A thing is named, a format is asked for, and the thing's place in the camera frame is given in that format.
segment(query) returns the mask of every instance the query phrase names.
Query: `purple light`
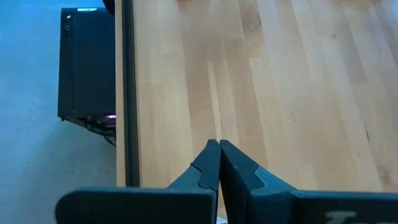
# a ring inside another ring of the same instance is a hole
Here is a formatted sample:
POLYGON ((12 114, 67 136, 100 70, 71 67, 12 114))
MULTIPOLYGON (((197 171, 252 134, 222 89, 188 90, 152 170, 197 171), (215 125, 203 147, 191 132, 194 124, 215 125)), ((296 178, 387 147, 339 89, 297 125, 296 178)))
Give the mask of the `purple light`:
POLYGON ((116 119, 116 115, 108 115, 108 116, 105 116, 105 118, 116 119))

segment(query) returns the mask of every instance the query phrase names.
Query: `computer case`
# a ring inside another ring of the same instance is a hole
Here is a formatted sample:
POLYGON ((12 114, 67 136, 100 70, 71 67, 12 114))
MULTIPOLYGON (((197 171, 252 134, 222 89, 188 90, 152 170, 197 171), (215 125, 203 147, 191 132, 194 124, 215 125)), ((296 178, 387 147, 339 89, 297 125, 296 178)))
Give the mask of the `computer case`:
POLYGON ((61 11, 58 117, 87 128, 116 119, 114 16, 105 8, 61 11))

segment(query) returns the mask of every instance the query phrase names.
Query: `gray floor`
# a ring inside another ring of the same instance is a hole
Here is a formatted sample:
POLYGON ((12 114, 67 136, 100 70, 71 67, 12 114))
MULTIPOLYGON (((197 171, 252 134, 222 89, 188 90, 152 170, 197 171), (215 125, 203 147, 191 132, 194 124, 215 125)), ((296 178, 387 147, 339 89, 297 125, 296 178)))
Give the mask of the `gray floor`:
POLYGON ((115 148, 57 118, 60 9, 96 6, 0 1, 0 224, 55 223, 64 193, 116 182, 115 148))

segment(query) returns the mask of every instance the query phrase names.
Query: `cable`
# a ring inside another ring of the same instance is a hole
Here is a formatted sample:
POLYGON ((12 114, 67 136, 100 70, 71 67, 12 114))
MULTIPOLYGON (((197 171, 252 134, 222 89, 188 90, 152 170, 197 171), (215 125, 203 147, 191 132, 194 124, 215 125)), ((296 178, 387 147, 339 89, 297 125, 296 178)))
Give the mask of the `cable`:
POLYGON ((104 139, 110 143, 111 145, 116 147, 116 131, 114 128, 109 128, 109 127, 94 127, 92 122, 85 121, 85 127, 87 130, 91 131, 92 133, 99 134, 104 139), (115 138, 115 142, 112 142, 110 137, 115 138))
POLYGON ((104 136, 105 140, 109 142, 112 146, 116 147, 116 144, 113 143, 108 136, 104 136))

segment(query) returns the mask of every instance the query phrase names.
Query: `black frame edge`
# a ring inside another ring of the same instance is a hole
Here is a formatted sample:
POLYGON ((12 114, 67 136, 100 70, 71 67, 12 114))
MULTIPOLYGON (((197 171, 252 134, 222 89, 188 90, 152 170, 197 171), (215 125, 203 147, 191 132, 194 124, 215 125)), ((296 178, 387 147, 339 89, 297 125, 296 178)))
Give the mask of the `black frame edge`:
POLYGON ((139 187, 133 0, 122 1, 123 112, 126 187, 139 187))

